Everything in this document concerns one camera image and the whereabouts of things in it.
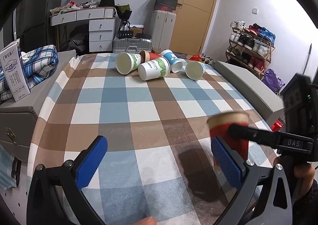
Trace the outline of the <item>person's left hand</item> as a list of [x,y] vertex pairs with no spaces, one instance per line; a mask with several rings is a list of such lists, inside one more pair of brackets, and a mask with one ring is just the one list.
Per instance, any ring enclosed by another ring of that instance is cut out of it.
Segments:
[[133,225],[156,225],[157,222],[154,217],[146,217],[141,219],[140,221],[134,223]]

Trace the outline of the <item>person's right hand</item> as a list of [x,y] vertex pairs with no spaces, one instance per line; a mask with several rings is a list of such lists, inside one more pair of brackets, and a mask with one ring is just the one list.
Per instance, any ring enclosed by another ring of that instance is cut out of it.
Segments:
[[302,179],[297,199],[304,196],[311,188],[315,177],[315,168],[310,163],[304,163],[294,168],[295,177]]

